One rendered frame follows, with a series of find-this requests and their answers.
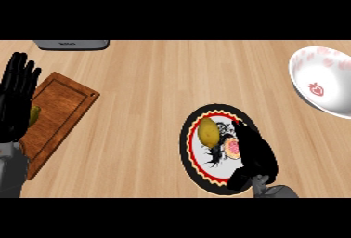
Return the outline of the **black red patterned plate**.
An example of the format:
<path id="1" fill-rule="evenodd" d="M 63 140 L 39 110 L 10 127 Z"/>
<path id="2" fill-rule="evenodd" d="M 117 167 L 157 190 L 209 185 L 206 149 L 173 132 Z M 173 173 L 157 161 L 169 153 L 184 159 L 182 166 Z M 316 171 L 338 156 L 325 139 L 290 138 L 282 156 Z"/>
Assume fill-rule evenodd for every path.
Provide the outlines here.
<path id="1" fill-rule="evenodd" d="M 207 104 L 200 107 L 185 118 L 179 134 L 179 155 L 185 169 L 195 185 L 216 195 L 237 195 L 250 188 L 250 181 L 246 182 L 238 191 L 226 188 L 226 181 L 237 168 L 243 166 L 241 158 L 229 159 L 223 155 L 223 142 L 219 143 L 219 152 L 212 153 L 201 144 L 197 137 L 200 120 L 207 117 L 219 128 L 219 135 L 229 135 L 237 139 L 232 121 L 241 121 L 251 130 L 257 128 L 247 115 L 232 106 L 225 104 Z"/>

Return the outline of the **pink frosted cupcake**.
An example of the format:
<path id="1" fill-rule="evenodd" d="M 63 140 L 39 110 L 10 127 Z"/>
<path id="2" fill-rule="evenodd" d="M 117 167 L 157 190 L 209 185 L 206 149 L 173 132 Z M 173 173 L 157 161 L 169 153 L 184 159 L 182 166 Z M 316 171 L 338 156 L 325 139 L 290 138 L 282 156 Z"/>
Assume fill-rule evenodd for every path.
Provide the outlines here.
<path id="1" fill-rule="evenodd" d="M 223 155 L 229 159 L 240 158 L 238 141 L 234 138 L 226 138 L 223 141 Z"/>

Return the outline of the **white bowl with pink prints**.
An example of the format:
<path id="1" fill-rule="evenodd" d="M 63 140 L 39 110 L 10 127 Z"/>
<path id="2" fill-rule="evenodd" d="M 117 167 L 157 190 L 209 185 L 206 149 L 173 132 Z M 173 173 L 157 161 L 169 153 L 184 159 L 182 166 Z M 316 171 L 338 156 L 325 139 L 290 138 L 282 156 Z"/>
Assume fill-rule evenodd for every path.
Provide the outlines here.
<path id="1" fill-rule="evenodd" d="M 324 46 L 303 47 L 290 56 L 287 71 L 303 102 L 351 119 L 351 56 Z"/>

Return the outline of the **yellow potato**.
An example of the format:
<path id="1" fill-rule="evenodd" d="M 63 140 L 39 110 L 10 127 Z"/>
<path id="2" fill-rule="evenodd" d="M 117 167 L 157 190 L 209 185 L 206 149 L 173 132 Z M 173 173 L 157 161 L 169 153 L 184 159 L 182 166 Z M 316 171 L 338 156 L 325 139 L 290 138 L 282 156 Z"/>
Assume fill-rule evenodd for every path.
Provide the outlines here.
<path id="1" fill-rule="evenodd" d="M 207 117 L 200 120 L 197 137 L 207 148 L 212 148 L 219 142 L 219 129 L 215 122 Z"/>

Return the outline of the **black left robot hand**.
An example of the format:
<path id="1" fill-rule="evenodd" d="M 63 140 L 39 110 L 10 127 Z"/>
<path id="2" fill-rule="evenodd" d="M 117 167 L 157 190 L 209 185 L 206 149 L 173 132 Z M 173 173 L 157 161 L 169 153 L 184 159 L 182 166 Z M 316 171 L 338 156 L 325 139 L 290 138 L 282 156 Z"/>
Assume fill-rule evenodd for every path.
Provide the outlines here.
<path id="1" fill-rule="evenodd" d="M 0 81 L 0 143 L 17 141 L 26 134 L 39 73 L 27 54 L 14 52 Z"/>

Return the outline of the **brown wooden cutting board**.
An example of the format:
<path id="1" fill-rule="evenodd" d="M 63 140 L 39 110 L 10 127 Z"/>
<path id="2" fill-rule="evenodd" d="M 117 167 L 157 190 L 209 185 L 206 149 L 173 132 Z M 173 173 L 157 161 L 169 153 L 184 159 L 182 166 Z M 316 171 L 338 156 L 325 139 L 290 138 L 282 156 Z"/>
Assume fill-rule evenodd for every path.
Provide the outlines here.
<path id="1" fill-rule="evenodd" d="M 21 152 L 29 158 L 27 180 L 33 179 L 98 96 L 97 91 L 57 72 L 36 87 L 30 104 L 41 111 L 20 138 Z"/>

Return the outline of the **olive green vegetable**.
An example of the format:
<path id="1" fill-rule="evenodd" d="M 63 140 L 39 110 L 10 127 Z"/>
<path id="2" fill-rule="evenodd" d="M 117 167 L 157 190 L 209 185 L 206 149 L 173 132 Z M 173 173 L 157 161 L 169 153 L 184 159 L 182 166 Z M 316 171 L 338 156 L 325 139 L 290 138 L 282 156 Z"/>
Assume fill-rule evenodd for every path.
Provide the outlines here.
<path id="1" fill-rule="evenodd" d="M 41 111 L 41 108 L 38 106 L 32 106 L 29 109 L 29 127 L 33 125 L 38 119 L 39 111 Z"/>

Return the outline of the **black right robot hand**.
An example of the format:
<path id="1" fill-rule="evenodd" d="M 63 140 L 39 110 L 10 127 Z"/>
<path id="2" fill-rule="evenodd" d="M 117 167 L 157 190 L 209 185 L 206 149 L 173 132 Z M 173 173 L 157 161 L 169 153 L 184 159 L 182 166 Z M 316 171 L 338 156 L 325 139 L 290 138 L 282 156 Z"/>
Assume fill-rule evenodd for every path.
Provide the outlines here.
<path id="1" fill-rule="evenodd" d="M 226 188 L 238 191 L 257 175 L 265 178 L 263 184 L 275 181 L 278 166 L 274 152 L 260 134 L 243 124 L 231 122 L 238 139 L 238 151 L 243 166 L 237 168 L 226 181 Z"/>

